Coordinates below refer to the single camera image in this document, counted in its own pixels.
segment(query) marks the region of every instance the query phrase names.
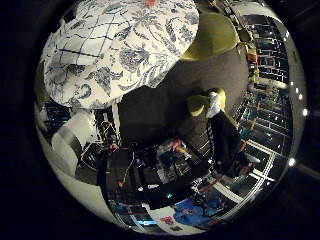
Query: ceiling light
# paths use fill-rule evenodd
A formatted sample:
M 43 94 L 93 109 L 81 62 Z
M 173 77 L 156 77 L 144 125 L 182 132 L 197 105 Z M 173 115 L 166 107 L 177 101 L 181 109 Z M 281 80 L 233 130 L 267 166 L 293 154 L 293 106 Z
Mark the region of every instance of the ceiling light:
M 290 158 L 288 162 L 289 167 L 293 167 L 295 164 L 296 164 L 296 160 L 294 158 Z
M 305 109 L 302 110 L 302 115 L 303 116 L 307 116 L 308 113 L 309 113 L 308 109 L 305 108 Z

